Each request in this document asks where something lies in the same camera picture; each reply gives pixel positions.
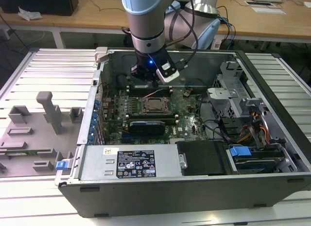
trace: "black box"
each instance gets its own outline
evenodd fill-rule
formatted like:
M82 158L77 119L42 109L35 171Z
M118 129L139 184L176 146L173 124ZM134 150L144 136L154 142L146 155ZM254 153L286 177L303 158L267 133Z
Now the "black box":
M78 6L78 0L0 0L5 13L17 13L18 7L30 12L71 16Z

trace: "paper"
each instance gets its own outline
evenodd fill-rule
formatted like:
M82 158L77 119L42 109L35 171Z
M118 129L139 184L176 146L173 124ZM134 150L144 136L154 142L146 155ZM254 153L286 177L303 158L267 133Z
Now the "paper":
M258 13L286 14L281 9L256 8L256 7L252 7L252 9Z
M306 7L311 8L311 2L305 1L304 4L305 4Z
M21 9L20 7L18 7L18 8L19 8L18 15L27 21L30 21L31 19L42 18L40 12L29 12L29 11L25 11L25 10Z

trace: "white cable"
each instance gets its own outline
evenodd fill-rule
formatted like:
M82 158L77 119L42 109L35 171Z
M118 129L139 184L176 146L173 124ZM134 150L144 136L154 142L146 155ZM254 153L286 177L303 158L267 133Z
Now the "white cable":
M23 47L23 48L21 48L21 49L19 50L19 52L22 52L22 50L23 50L24 48L26 48L26 47L28 47L28 46L30 46L30 45L32 45L32 44L34 44L34 43L36 43L36 42L42 40L44 36L45 36L45 31L43 31L43 35L42 35L41 38L39 38L38 40L35 40L35 41L31 42L30 44L26 45L26 46Z

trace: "yellow wire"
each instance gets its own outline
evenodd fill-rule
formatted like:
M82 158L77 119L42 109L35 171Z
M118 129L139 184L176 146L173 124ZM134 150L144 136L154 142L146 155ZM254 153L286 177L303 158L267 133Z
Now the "yellow wire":
M244 140L246 140L247 138L249 138L250 136L252 136L251 133L248 133L247 135L245 135L243 138L241 138L240 140L238 140L238 142L242 142Z

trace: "black plastic cover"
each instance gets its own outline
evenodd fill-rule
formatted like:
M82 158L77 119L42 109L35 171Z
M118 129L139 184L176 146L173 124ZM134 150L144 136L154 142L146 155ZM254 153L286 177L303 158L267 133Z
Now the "black plastic cover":
M187 168L184 176L228 175L232 174L225 152L227 144L221 141L180 141L177 143L179 154L186 157Z

